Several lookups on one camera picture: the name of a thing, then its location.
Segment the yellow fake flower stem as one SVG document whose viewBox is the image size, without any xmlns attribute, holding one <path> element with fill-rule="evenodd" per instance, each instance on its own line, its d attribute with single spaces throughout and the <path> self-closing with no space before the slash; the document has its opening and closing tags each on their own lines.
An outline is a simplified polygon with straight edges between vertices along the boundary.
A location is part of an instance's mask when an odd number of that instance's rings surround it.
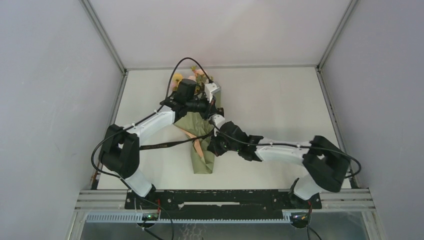
<svg viewBox="0 0 424 240">
<path fill-rule="evenodd" d="M 171 84 L 170 84 L 170 88 L 172 89 L 172 91 L 174 91 L 174 89 L 178 87 L 178 85 L 183 80 L 183 78 L 184 78 L 183 75 L 180 73 L 174 73 L 172 75 Z"/>
</svg>

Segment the orange wrapping paper sheet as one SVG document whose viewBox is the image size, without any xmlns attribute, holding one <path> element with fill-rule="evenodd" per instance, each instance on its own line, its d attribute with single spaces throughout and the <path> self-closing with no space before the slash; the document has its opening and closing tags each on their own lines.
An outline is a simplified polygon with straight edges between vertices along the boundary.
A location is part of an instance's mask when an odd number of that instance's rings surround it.
<svg viewBox="0 0 424 240">
<path fill-rule="evenodd" d="M 190 159 L 194 174 L 212 174 L 215 164 L 215 155 L 207 150 L 210 143 L 213 126 L 209 120 L 204 120 L 197 112 L 188 112 L 173 125 L 181 130 L 191 141 Z"/>
</svg>

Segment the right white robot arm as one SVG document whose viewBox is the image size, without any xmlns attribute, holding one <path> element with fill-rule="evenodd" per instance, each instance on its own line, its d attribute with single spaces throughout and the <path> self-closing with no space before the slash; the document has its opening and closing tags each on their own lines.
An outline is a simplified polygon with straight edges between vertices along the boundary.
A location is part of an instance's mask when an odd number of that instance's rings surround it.
<svg viewBox="0 0 424 240">
<path fill-rule="evenodd" d="M 304 167 L 306 175 L 290 188 L 289 203 L 302 208 L 318 193 L 337 193 L 347 178 L 351 158 L 327 138 L 316 135 L 306 142 L 286 142 L 248 135 L 232 121 L 213 120 L 208 151 L 217 157 L 236 152 L 249 162 L 279 161 Z"/>
</svg>

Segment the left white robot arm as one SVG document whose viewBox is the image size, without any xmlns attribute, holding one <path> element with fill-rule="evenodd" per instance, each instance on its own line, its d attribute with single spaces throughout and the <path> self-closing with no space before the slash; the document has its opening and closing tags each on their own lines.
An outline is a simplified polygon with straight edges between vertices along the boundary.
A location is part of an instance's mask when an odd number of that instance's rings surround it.
<svg viewBox="0 0 424 240">
<path fill-rule="evenodd" d="M 126 126 L 110 125 L 96 149 L 98 160 L 109 171 L 109 176 L 120 179 L 137 195 L 137 202 L 149 209 L 156 203 L 154 185 L 140 167 L 140 151 L 172 147 L 171 143 L 143 143 L 159 130 L 173 125 L 187 113 L 199 113 L 205 120 L 219 112 L 215 96 L 179 99 L 172 95 L 160 103 L 158 110 L 144 119 Z"/>
</svg>

